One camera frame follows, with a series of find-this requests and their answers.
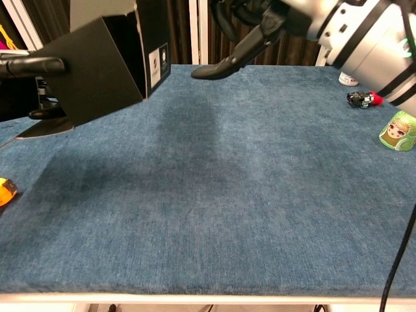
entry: table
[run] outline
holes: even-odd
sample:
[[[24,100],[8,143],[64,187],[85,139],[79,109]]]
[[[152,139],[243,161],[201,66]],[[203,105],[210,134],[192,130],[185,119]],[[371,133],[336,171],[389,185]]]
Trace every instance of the table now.
[[[20,190],[0,218],[0,301],[378,302],[416,202],[416,152],[378,140],[395,109],[350,108],[333,68],[192,69],[0,149]],[[397,302],[415,302],[415,256],[411,239]]]

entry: white table edge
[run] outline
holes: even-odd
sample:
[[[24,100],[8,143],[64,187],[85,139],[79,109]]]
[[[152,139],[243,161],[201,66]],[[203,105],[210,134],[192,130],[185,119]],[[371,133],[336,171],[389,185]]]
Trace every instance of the white table edge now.
[[[0,294],[0,303],[57,303],[89,304],[379,304],[378,297],[325,296],[238,296],[238,295],[182,295],[182,294],[112,294],[112,293],[23,293]],[[416,298],[389,298],[388,304],[416,305]]]

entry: brown curtain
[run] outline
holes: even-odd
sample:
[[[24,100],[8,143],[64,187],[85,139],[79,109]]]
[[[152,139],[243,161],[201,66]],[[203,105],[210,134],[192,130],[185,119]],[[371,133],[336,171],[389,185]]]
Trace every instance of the brown curtain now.
[[[174,64],[190,64],[188,0],[167,0]],[[43,44],[70,31],[70,0],[23,0]]]
[[[235,44],[221,33],[212,15],[209,15],[209,63],[215,64],[233,51]],[[251,28],[241,25],[232,17],[233,24],[239,35],[244,38]],[[284,34],[276,45],[268,47],[259,55],[253,64],[256,65],[315,65],[320,46],[316,42]]]
[[[167,1],[172,61],[174,64],[190,64],[192,59],[188,0]],[[409,1],[415,12],[416,0]],[[44,44],[69,32],[70,0],[23,0],[23,4]],[[211,14],[209,16],[209,62],[213,64],[229,55],[233,51],[235,44],[230,42],[220,32]],[[236,26],[240,39],[244,38],[250,31],[249,27],[241,25],[235,18],[233,18],[233,23]],[[318,53],[319,45],[316,42],[284,34],[276,45],[270,46],[253,63],[266,65],[315,65]]]

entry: white bottle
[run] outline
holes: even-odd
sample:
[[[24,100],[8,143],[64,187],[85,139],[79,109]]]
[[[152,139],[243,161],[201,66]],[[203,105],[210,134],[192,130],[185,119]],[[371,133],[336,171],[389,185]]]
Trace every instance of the white bottle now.
[[[348,76],[346,73],[341,72],[339,75],[338,81],[345,86],[356,86],[358,85],[358,81],[356,81],[353,77]]]

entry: black cable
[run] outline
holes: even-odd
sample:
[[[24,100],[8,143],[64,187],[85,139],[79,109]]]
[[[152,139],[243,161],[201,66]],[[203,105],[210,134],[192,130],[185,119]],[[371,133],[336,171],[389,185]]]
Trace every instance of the black cable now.
[[[411,31],[411,26],[410,26],[409,14],[411,13],[411,11],[409,8],[409,3],[408,3],[408,0],[396,0],[396,3],[399,5],[402,11],[404,32],[406,33],[406,37],[408,39],[409,50],[411,53],[411,59],[413,63],[413,71],[416,73],[416,45],[415,45],[415,39],[413,37],[413,33]],[[384,290],[383,290],[382,301],[380,303],[380,312],[385,311],[385,305],[387,303],[387,298],[389,297],[390,288],[395,278],[397,268],[402,260],[406,246],[409,242],[411,231],[413,229],[413,226],[415,225],[415,221],[416,221],[416,205],[413,208],[413,212],[410,216],[406,231],[404,232],[402,243],[400,244],[400,248],[398,249],[396,259],[390,269],[389,276],[387,277],[387,281],[385,283]]]
[[[389,296],[391,284],[393,282],[393,279],[395,278],[398,265],[400,264],[400,261],[402,260],[404,250],[406,249],[406,245],[408,244],[411,231],[413,229],[413,226],[415,225],[415,221],[416,221],[416,205],[413,208],[413,212],[411,213],[409,224],[408,224],[408,227],[406,228],[406,231],[404,232],[402,243],[400,244],[400,248],[398,249],[395,262],[393,263],[393,266],[391,267],[389,277],[387,278],[387,281],[385,283],[383,296],[382,296],[382,302],[380,304],[380,312],[384,312],[385,310],[385,304],[387,303],[387,297]]]

